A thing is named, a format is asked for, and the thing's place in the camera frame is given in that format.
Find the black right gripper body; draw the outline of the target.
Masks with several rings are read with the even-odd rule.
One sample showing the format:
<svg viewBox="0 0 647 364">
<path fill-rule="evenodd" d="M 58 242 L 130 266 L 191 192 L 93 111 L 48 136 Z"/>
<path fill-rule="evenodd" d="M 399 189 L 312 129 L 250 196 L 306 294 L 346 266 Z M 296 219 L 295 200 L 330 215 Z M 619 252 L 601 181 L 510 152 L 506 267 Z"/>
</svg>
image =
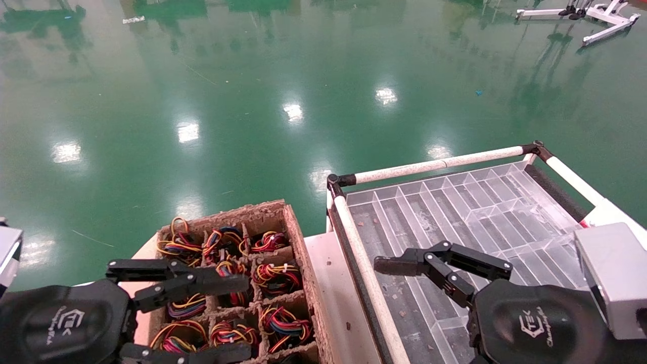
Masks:
<svg viewBox="0 0 647 364">
<path fill-rule="evenodd" d="M 494 282 L 472 300 L 476 363 L 645 363 L 645 340 L 619 340 L 592 295 L 553 285 Z"/>
</svg>

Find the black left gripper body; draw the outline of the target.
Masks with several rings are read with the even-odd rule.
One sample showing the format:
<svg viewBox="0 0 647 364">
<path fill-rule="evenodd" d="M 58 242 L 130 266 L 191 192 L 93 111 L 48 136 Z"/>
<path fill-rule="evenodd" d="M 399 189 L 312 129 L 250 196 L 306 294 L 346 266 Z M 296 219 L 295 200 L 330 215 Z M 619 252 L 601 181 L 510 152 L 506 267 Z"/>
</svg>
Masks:
<svg viewBox="0 0 647 364">
<path fill-rule="evenodd" d="M 109 280 L 2 296 L 2 363 L 117 363 L 138 327 L 129 294 Z"/>
</svg>

